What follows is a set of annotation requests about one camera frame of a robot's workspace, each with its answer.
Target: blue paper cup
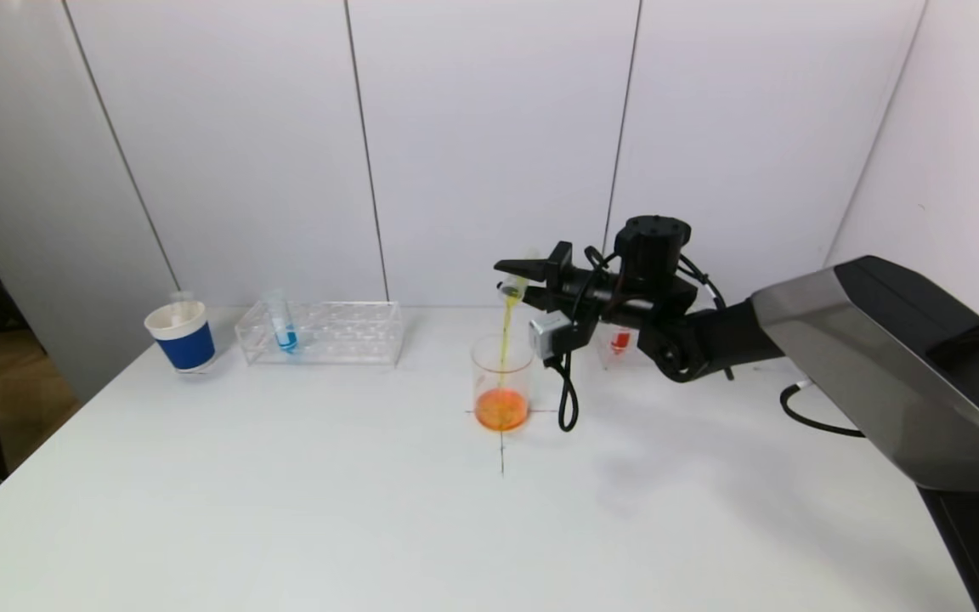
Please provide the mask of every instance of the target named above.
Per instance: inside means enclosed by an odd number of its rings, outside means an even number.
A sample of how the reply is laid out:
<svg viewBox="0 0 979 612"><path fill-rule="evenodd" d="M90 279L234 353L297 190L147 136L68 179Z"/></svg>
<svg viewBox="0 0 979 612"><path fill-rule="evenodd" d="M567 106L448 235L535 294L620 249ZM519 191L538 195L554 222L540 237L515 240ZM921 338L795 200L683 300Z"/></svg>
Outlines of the blue paper cup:
<svg viewBox="0 0 979 612"><path fill-rule="evenodd" d="M178 371L198 371L214 356L214 338L202 302L161 306L146 317L146 329Z"/></svg>

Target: white table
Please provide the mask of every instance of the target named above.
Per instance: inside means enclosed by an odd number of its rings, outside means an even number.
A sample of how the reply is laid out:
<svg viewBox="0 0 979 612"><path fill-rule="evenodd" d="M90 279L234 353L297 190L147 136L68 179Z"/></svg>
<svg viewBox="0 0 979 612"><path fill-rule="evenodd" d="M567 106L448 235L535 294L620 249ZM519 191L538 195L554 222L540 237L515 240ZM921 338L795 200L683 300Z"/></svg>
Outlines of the white table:
<svg viewBox="0 0 979 612"><path fill-rule="evenodd" d="M406 309L395 369L148 349L0 488L0 611L971 609L913 485L782 414L786 361L675 384L588 348L578 427L534 414L502 475L466 412L500 317Z"/></svg>

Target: wire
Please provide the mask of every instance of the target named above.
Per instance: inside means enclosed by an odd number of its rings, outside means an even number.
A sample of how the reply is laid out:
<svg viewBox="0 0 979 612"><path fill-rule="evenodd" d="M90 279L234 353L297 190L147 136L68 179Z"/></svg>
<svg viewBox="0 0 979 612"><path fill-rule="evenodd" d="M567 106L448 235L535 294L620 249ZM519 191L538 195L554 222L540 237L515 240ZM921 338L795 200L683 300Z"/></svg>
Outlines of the wire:
<svg viewBox="0 0 979 612"><path fill-rule="evenodd" d="M712 303L716 304L716 309L727 309L727 302L723 301L723 294L720 293L719 289L716 289L716 283L712 282L705 272L700 271L699 267L694 266L693 261L691 261L687 256L680 254L679 260L687 265L686 268L679 267L679 271L702 284L702 286L708 291L708 294L712 296ZM727 380L735 380L734 372L731 372L730 366L723 368L723 376L726 376Z"/></svg>
<svg viewBox="0 0 979 612"><path fill-rule="evenodd" d="M561 431L568 433L576 427L576 418L580 417L580 403L576 400L576 388L572 386L570 369L572 369L572 353L564 355L564 367L558 361L551 361L549 367L561 375L561 402L558 404L558 426ZM566 400L572 400L572 418L569 422L564 421L564 406Z"/></svg>
<svg viewBox="0 0 979 612"><path fill-rule="evenodd" d="M610 298L610 302L607 302L607 307L606 309L603 309L603 314L601 314L601 316L603 317L603 320L607 320L614 313L614 309L617 309L617 307L621 306L622 303L629 302L631 301L631 299L644 299L644 298L645 295L642 293L626 293L626 294L615 293L614 297Z"/></svg>
<svg viewBox="0 0 979 612"><path fill-rule="evenodd" d="M576 314L580 312L580 303L583 302L584 294L587 293L588 287L595 281L596 276L601 275L611 261L614 261L614 257L617 256L617 252L613 252L610 257L603 258L603 255L594 246L589 246L584 249L584 257L591 264L591 274L584 279L584 283L580 286L580 290L576 292L576 298L572 302L572 311L569 314L569 320L572 321L572 325L576 325ZM558 403L558 426L561 428L561 431L566 431L567 433L568 431L572 431L573 427L576 427L576 418L580 417L580 401L576 399L576 387L572 386L572 351L567 352L564 354L564 357L560 357L557 361L544 361L544 365L554 368L554 371L561 375L561 400ZM566 405L570 401L572 402L572 418L569 419L569 422L566 422L564 421L564 408L566 408Z"/></svg>
<svg viewBox="0 0 979 612"><path fill-rule="evenodd" d="M791 407L788 406L788 400L792 398L792 395L799 393L801 388L811 386L811 381L805 380L803 382L797 382L793 386L785 388L784 391L780 392L780 407L784 408L784 414L792 417L792 421L801 422L803 425L812 427L813 429L820 429L823 431L828 431L831 434L847 435L850 438L866 438L863 435L863 431L858 429L848 429L847 427L836 427L835 425L826 425L824 422L813 421L797 411L793 411Z"/></svg>

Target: yellow liquid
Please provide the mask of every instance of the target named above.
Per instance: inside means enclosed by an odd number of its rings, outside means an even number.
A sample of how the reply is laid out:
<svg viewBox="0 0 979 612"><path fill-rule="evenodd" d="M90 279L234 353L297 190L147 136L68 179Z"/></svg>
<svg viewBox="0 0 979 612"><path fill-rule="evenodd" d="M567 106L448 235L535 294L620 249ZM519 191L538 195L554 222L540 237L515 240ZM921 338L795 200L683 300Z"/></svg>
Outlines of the yellow liquid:
<svg viewBox="0 0 979 612"><path fill-rule="evenodd" d="M505 384L505 364L508 361L508 328L512 326L512 309L519 302L519 296L513 295L505 298L505 326L501 331L501 367L497 368L501 374L497 380L497 387L502 387Z"/></svg>

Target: glass beaker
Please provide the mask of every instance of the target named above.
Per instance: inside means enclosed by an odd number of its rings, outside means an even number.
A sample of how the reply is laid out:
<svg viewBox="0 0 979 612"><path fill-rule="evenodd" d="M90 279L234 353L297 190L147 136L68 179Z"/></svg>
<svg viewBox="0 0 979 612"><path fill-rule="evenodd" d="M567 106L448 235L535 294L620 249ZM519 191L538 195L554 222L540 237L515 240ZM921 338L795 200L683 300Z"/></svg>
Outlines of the glass beaker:
<svg viewBox="0 0 979 612"><path fill-rule="evenodd" d="M471 348L474 417L487 429L508 431L528 421L531 363L524 338L494 333Z"/></svg>

